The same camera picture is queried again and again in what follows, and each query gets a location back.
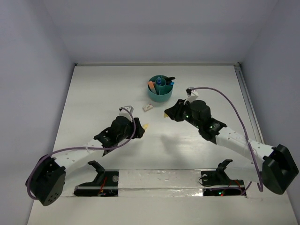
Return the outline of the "clear spray bottle blue cap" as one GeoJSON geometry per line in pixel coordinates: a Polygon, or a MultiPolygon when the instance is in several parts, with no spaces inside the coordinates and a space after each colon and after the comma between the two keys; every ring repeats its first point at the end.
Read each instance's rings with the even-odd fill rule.
{"type": "Polygon", "coordinates": [[[161,85],[161,83],[162,83],[161,77],[158,77],[158,78],[156,79],[156,84],[157,84],[157,85],[161,85]]]}

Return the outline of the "clear orange-tipped highlighter body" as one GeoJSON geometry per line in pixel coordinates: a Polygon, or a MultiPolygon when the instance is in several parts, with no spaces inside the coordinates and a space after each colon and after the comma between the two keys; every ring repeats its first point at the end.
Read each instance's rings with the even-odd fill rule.
{"type": "Polygon", "coordinates": [[[157,92],[156,92],[156,90],[155,90],[155,87],[154,87],[154,85],[150,85],[150,90],[151,90],[151,92],[153,92],[154,94],[156,94],[157,92]]]}

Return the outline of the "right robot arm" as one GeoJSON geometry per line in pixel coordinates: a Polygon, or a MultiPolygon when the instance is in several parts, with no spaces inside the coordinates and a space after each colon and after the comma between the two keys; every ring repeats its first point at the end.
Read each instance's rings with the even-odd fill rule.
{"type": "Polygon", "coordinates": [[[228,148],[251,161],[249,166],[235,170],[222,165],[216,171],[219,183],[231,179],[262,182],[271,192],[282,195],[299,170],[286,146],[276,147],[259,143],[238,134],[226,124],[212,117],[210,108],[202,100],[188,102],[179,99],[164,113],[176,122],[186,121],[198,129],[200,136],[216,145],[228,148]]]}

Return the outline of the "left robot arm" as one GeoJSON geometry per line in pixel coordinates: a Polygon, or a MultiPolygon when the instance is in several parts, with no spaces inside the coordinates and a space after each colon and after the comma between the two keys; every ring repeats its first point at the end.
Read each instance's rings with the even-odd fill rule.
{"type": "Polygon", "coordinates": [[[118,171],[107,171],[97,157],[103,157],[132,139],[145,133],[138,118],[117,116],[109,127],[101,131],[86,146],[58,150],[42,156],[25,182],[29,196],[43,206],[54,203],[62,194],[67,176],[85,165],[94,169],[87,176],[89,182],[74,188],[76,196],[117,196],[118,183],[113,181],[118,171]]]}

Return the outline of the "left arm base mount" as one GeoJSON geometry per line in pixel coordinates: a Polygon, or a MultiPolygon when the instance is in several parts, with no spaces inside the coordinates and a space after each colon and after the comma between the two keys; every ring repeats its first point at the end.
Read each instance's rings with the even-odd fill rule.
{"type": "Polygon", "coordinates": [[[97,175],[91,182],[77,185],[74,195],[77,197],[117,197],[119,195],[119,170],[106,170],[97,161],[89,161],[97,175]]]}

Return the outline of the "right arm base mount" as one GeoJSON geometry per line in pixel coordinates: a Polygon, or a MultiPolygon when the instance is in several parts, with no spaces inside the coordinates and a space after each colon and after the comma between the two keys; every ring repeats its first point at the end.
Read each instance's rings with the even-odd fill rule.
{"type": "Polygon", "coordinates": [[[201,171],[198,180],[203,187],[203,196],[238,196],[246,195],[243,180],[231,180],[225,173],[225,169],[232,162],[232,159],[226,159],[219,163],[215,170],[201,171]]]}

